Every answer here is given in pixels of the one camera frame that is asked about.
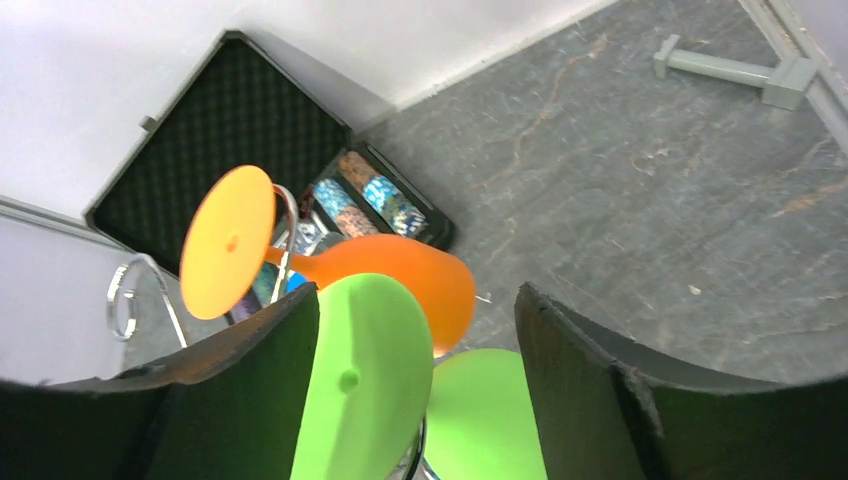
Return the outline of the black poker chip case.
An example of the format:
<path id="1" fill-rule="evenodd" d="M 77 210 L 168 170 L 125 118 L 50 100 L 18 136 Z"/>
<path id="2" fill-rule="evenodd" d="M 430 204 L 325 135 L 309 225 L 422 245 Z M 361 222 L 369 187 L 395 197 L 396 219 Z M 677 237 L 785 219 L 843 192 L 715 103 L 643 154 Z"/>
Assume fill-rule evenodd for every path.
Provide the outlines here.
<path id="1" fill-rule="evenodd" d="M 295 229 L 316 213 L 319 225 L 343 241 L 396 234 L 447 253 L 452 222 L 238 31 L 217 40 L 87 222 L 179 278 L 196 210 L 241 165 L 260 167 L 283 190 L 271 239 L 276 248 L 325 252 L 295 251 Z"/>

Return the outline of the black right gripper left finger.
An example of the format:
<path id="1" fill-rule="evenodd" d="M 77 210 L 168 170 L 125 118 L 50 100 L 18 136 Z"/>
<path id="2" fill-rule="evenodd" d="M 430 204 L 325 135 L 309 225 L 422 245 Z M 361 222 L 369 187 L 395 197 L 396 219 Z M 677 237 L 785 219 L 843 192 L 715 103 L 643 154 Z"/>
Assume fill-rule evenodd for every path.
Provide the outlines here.
<path id="1" fill-rule="evenodd" d="M 287 479 L 312 372 L 311 284 L 103 380 L 1 385 L 5 479 Z"/>

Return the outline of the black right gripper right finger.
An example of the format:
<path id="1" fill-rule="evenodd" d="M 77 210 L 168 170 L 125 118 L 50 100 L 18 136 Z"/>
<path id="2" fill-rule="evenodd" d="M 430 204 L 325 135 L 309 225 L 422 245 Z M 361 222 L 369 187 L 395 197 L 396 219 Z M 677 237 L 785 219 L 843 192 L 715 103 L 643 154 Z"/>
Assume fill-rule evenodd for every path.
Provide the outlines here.
<path id="1" fill-rule="evenodd" d="M 756 380 L 671 357 L 523 284 L 514 305 L 552 479 L 843 479 L 847 379 Z"/>

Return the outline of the green plastic wine glass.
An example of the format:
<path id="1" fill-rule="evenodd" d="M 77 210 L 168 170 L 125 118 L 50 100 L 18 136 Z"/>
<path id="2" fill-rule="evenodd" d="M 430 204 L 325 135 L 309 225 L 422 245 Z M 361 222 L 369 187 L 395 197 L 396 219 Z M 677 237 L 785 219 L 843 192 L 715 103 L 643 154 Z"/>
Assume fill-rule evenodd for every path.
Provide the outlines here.
<path id="1" fill-rule="evenodd" d="M 543 479 L 524 364 L 483 348 L 436 362 L 425 314 L 396 280 L 319 290 L 319 330 L 291 475 L 384 479 L 417 434 L 439 479 Z"/>

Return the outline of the grey metal floor bracket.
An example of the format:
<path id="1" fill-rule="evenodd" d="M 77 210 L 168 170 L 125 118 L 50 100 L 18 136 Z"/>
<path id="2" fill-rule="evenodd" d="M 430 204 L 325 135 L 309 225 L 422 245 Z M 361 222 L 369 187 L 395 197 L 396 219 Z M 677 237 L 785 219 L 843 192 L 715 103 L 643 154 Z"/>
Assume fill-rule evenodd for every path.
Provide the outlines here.
<path id="1" fill-rule="evenodd" d="M 672 34 L 654 53 L 653 69 L 658 78 L 665 78 L 669 70 L 679 70 L 758 88 L 764 104 L 785 110 L 795 110 L 802 103 L 818 73 L 814 60 L 797 55 L 782 59 L 776 67 L 767 67 L 681 50 L 679 41 L 680 36 Z"/>

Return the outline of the orange plastic wine glass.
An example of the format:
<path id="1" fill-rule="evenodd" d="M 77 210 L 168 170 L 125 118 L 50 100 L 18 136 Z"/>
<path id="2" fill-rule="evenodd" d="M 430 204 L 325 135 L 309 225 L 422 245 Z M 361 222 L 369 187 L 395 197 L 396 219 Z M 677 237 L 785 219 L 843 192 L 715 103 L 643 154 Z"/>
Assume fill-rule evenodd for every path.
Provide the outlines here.
<path id="1" fill-rule="evenodd" d="M 476 285 L 459 258 L 396 234 L 345 240 L 313 256 L 272 246 L 277 196 L 282 188 L 255 165 L 221 177 L 191 220 L 179 264 L 181 295 L 189 313 L 209 320 L 245 295 L 265 263 L 276 263 L 325 288 L 361 274 L 387 275 L 404 285 L 426 315 L 435 356 L 452 350 L 469 329 Z"/>

